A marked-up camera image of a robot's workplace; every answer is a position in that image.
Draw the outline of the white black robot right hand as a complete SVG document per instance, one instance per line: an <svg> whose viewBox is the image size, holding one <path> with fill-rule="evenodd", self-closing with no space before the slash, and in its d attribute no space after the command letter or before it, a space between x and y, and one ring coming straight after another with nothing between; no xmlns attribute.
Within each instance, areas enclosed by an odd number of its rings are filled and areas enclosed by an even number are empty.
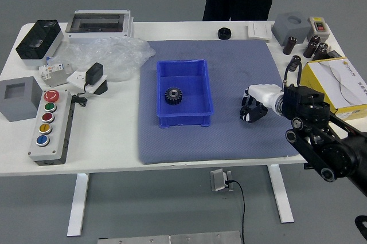
<svg viewBox="0 0 367 244"><path fill-rule="evenodd" d="M264 117L269 109L282 116L283 94L281 87L275 84L250 85L243 94L240 118L254 123Z"/></svg>

